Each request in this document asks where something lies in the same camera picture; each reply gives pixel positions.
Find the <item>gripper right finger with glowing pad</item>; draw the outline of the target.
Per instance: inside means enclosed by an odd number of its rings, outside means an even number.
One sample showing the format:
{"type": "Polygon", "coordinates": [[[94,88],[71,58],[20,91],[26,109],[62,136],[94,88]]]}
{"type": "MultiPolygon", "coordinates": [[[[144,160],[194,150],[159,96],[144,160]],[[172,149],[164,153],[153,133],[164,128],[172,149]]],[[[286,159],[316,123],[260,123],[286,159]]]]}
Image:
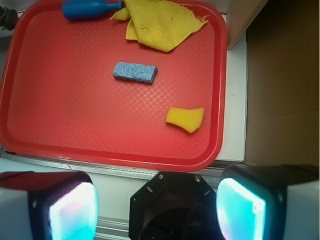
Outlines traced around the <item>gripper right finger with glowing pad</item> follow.
{"type": "Polygon", "coordinates": [[[216,211],[226,240],[318,240],[319,167],[229,166],[220,176],[216,211]]]}

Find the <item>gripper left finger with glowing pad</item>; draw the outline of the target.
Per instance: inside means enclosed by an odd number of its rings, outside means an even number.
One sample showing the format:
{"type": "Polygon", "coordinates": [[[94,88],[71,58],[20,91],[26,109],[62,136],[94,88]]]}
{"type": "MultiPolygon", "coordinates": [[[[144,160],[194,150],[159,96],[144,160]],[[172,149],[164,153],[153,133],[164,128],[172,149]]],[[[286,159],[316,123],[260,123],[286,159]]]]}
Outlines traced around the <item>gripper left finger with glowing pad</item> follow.
{"type": "Polygon", "coordinates": [[[2,240],[92,240],[98,190],[82,171],[0,174],[2,240]]]}

